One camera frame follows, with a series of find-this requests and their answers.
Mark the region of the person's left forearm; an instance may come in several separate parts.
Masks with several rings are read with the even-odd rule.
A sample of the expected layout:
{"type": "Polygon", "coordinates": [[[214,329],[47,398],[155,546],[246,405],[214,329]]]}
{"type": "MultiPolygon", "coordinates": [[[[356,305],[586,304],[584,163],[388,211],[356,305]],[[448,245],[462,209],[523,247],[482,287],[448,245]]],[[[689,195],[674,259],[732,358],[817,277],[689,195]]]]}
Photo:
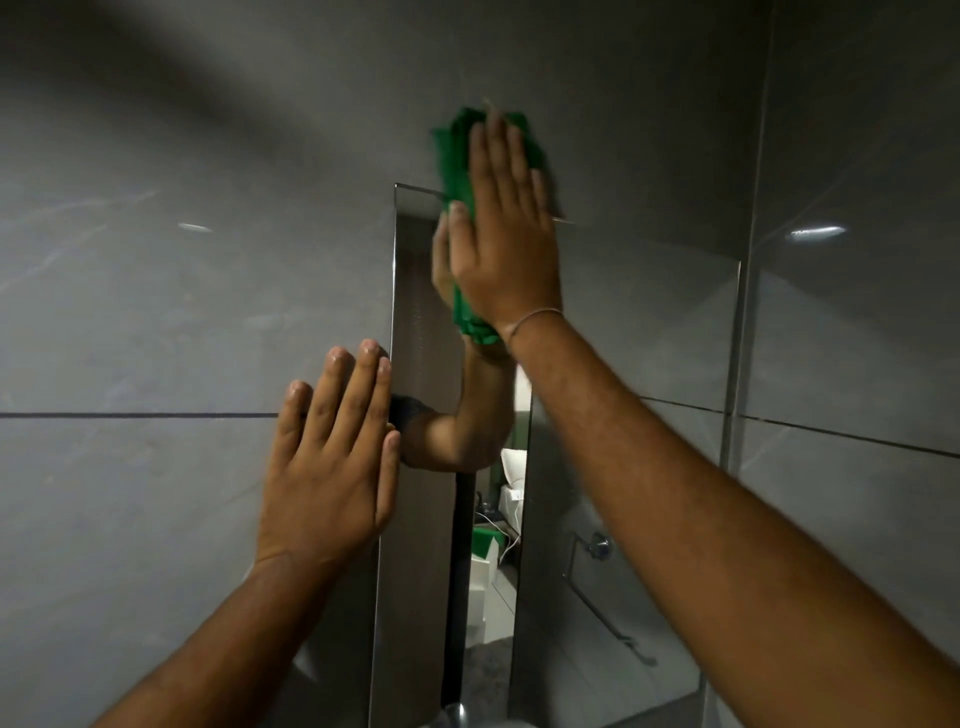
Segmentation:
{"type": "Polygon", "coordinates": [[[257,562],[186,642],[91,728],[254,728],[345,567],[343,559],[291,553],[257,562]]]}

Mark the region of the green cleaning cloth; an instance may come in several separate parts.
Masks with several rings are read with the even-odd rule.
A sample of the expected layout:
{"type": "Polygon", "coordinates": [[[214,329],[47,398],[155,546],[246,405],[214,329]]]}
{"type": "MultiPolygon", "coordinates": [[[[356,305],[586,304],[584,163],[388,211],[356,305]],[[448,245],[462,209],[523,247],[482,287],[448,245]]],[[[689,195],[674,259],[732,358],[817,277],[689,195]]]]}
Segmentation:
{"type": "MultiPolygon", "coordinates": [[[[486,121],[487,112],[480,108],[464,106],[452,121],[443,127],[435,127],[431,135],[437,153],[438,174],[444,203],[462,202],[470,220],[475,219],[474,188],[471,178],[471,131],[477,124],[486,121]]],[[[528,118],[521,112],[505,114],[509,125],[520,129],[526,161],[531,169],[539,169],[548,176],[548,159],[545,150],[534,136],[528,118]]],[[[479,317],[462,293],[459,283],[452,288],[453,322],[462,335],[479,346],[495,346],[501,343],[497,330],[479,317]]]]}

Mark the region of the person's right forearm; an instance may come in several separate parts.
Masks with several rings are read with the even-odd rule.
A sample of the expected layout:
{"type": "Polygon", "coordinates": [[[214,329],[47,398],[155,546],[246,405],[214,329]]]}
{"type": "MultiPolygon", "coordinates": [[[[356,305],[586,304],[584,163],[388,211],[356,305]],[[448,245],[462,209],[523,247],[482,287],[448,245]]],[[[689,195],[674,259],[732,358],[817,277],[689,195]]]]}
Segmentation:
{"type": "Polygon", "coordinates": [[[610,535],[748,728],[960,728],[960,669],[630,391],[563,317],[511,350],[610,535]]]}

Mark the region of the person's right hand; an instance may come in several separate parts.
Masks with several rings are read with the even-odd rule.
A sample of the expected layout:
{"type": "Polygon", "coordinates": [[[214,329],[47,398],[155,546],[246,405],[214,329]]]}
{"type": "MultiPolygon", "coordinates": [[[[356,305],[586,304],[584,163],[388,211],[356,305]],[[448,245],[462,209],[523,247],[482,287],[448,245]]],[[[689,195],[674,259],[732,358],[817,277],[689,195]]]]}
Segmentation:
{"type": "Polygon", "coordinates": [[[536,317],[561,316],[563,300],[557,240],[529,244],[532,222],[530,170],[525,156],[525,219],[501,215],[485,195],[485,122],[470,132],[470,177],[475,200],[473,222],[482,267],[482,294],[466,297],[474,312],[494,327],[507,350],[520,329],[536,317]]]}

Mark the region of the person's left hand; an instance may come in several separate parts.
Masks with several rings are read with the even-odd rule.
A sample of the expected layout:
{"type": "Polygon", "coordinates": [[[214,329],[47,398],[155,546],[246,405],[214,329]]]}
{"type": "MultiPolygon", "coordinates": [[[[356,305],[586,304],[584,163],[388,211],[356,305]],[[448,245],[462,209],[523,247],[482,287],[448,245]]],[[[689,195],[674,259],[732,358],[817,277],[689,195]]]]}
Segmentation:
{"type": "Polygon", "coordinates": [[[374,514],[382,440],[385,430],[397,430],[388,421],[392,363],[380,348],[380,446],[371,454],[340,454],[329,444],[341,383],[336,359],[348,353],[333,347],[318,381],[311,385],[313,395],[294,458],[287,467],[271,467],[269,456],[253,565],[284,553],[348,563],[380,535],[375,533],[374,514]]]}

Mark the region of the wall mirror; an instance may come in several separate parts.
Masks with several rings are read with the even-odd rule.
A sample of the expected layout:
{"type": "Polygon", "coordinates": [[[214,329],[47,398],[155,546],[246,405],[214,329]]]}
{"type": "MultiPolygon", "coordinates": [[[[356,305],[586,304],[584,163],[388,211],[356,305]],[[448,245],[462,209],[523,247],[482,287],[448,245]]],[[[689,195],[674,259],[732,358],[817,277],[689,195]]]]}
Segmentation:
{"type": "MultiPolygon", "coordinates": [[[[616,226],[558,222],[566,313],[628,386],[721,453],[735,262],[616,226]]],[[[470,555],[477,474],[401,467],[379,542],[368,728],[699,728],[704,679],[584,494],[528,384],[511,549],[470,555]]]]}

